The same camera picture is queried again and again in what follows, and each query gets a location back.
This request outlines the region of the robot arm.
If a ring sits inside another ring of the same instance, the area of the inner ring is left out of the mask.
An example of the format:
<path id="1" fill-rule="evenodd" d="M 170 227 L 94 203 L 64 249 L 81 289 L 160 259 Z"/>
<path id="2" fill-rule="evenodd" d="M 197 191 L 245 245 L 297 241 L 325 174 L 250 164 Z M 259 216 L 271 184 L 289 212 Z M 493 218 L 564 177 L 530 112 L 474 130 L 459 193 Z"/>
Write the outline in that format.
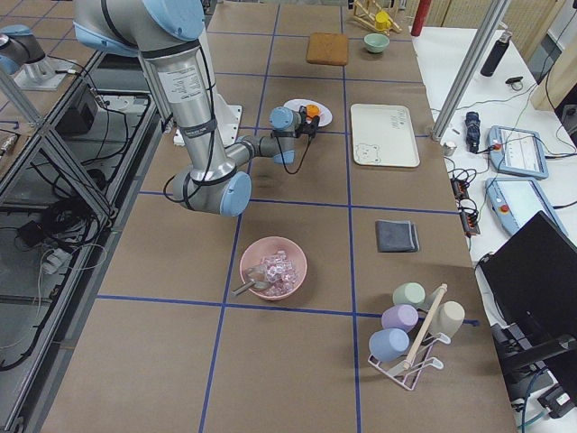
<path id="1" fill-rule="evenodd" d="M 202 48 L 205 12 L 199 1 L 78 1 L 75 34 L 87 47 L 142 64 L 155 103 L 172 118 L 191 163 L 172 183 L 170 201 L 227 217 L 240 215 L 252 194 L 241 167 L 253 158 L 288 165 L 295 141 L 314 138 L 319 117 L 281 106 L 270 113 L 268 136 L 244 136 L 224 145 L 216 115 L 216 94 Z"/>
<path id="2" fill-rule="evenodd" d="M 12 24 L 1 29 L 1 69 L 13 75 L 23 65 L 44 60 L 46 53 L 30 27 Z"/>

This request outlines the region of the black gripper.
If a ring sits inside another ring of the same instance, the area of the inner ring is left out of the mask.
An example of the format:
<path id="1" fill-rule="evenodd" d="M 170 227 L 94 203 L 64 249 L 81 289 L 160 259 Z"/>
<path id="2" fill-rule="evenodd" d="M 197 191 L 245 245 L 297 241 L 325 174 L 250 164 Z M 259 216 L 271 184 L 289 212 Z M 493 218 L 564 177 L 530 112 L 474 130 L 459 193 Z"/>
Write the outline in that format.
<path id="1" fill-rule="evenodd" d="M 301 116 L 301 123 L 298 127 L 298 135 L 306 135 L 308 138 L 315 138 L 316 131 L 319 128 L 320 117 L 318 115 L 313 117 Z"/>

